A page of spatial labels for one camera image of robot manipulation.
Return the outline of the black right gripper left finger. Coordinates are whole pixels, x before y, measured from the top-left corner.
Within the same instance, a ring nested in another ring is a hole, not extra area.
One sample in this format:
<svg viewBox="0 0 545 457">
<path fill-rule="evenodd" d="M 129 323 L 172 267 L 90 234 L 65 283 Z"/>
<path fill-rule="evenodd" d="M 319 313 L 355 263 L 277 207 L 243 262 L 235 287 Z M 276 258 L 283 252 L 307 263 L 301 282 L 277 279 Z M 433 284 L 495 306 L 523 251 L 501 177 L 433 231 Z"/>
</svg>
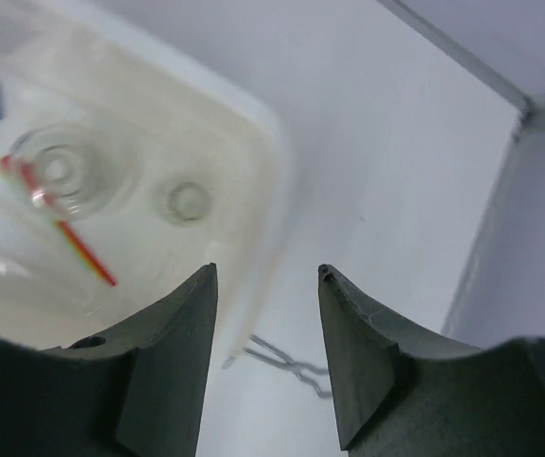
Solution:
<svg viewBox="0 0 545 457">
<path fill-rule="evenodd" d="M 0 456 L 192 456 L 212 353 L 206 265 L 68 348 L 0 339 Z"/>
</svg>

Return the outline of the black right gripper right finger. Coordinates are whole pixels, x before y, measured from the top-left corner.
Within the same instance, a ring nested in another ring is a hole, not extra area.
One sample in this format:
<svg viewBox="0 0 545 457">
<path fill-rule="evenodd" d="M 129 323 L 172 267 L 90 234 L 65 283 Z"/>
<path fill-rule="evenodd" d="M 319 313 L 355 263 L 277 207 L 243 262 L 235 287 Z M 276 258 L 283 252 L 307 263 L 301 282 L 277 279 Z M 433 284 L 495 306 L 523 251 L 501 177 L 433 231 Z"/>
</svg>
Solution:
<svg viewBox="0 0 545 457">
<path fill-rule="evenodd" d="M 545 456 L 545 337 L 475 348 L 323 265 L 318 297 L 339 443 L 352 456 Z"/>
</svg>

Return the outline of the small glass bottle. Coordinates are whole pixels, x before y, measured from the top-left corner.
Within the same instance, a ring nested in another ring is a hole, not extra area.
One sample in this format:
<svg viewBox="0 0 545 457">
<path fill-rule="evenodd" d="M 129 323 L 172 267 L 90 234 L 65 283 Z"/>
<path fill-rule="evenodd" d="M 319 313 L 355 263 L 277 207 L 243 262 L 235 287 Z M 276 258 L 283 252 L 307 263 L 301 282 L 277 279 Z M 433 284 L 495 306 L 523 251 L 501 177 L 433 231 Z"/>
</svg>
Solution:
<svg viewBox="0 0 545 457">
<path fill-rule="evenodd" d="M 165 180 L 152 194 L 157 214 L 176 226 L 193 225 L 205 220 L 212 211 L 210 193 L 194 181 Z"/>
</svg>

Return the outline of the white plastic bin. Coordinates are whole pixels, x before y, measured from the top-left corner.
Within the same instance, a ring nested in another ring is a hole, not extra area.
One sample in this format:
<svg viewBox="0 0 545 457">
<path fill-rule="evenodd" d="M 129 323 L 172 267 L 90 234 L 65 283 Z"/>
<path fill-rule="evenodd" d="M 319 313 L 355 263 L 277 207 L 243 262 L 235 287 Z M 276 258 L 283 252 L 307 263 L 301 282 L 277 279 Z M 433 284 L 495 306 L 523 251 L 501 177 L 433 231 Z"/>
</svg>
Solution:
<svg viewBox="0 0 545 457">
<path fill-rule="evenodd" d="M 216 264 L 212 361 L 252 330 L 287 205 L 286 146 L 271 126 L 96 31 L 59 16 L 0 11 L 0 158 L 32 129 L 103 125 L 130 145 L 131 185 L 111 206 L 71 221 L 117 280 L 86 269 L 43 211 L 0 173 L 0 337 L 67 346 L 168 295 Z M 152 204 L 162 181 L 194 181 L 212 198 L 202 222 L 176 226 Z"/>
</svg>

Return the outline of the round glass flask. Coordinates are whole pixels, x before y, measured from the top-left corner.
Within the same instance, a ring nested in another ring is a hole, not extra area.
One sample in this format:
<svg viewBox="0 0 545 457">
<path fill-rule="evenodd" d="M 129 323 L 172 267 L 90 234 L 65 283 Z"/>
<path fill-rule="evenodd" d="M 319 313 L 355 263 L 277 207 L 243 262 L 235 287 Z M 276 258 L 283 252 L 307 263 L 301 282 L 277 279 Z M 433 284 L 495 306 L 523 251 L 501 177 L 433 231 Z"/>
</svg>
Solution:
<svg viewBox="0 0 545 457">
<path fill-rule="evenodd" d="M 32 129 L 10 148 L 10 173 L 29 169 L 36 189 L 28 198 L 42 208 L 47 194 L 53 213 L 71 221 L 86 219 L 111 206 L 131 185 L 130 145 L 103 125 L 59 122 Z"/>
</svg>

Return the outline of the coloured plastic spoons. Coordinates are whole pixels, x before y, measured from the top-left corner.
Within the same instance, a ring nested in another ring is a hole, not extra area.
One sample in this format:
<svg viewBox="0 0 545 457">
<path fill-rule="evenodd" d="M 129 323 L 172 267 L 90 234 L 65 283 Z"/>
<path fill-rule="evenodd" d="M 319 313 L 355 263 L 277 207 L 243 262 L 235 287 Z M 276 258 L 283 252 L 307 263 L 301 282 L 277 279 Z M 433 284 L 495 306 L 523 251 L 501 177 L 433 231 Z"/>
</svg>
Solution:
<svg viewBox="0 0 545 457">
<path fill-rule="evenodd" d="M 71 226 L 67 212 L 57 203 L 57 198 L 41 185 L 35 176 L 34 165 L 10 154 L 0 158 L 0 173 L 13 182 L 29 198 L 33 206 L 43 211 L 52 226 L 69 245 L 86 269 L 113 288 L 117 280 L 95 255 L 88 243 Z"/>
</svg>

